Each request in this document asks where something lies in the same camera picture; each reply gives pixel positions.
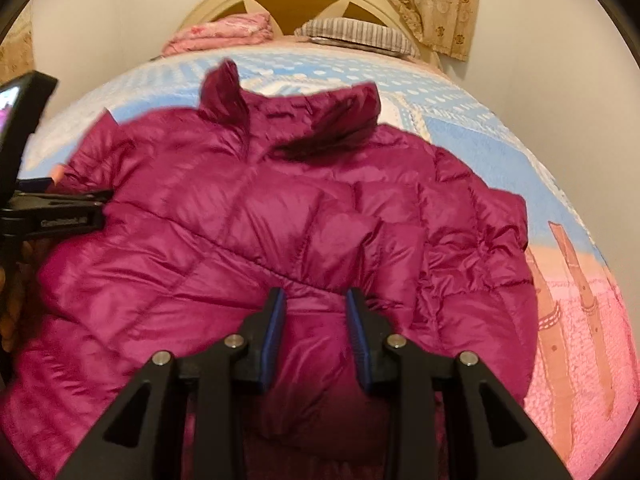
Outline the person's left hand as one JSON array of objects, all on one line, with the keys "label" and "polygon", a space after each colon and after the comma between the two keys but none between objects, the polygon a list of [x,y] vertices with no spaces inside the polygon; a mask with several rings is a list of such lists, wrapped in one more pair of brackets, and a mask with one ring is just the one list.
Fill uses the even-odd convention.
[{"label": "person's left hand", "polygon": [[34,244],[23,242],[14,271],[1,268],[1,349],[5,352],[11,352],[14,347],[27,286],[32,281],[36,263]]}]

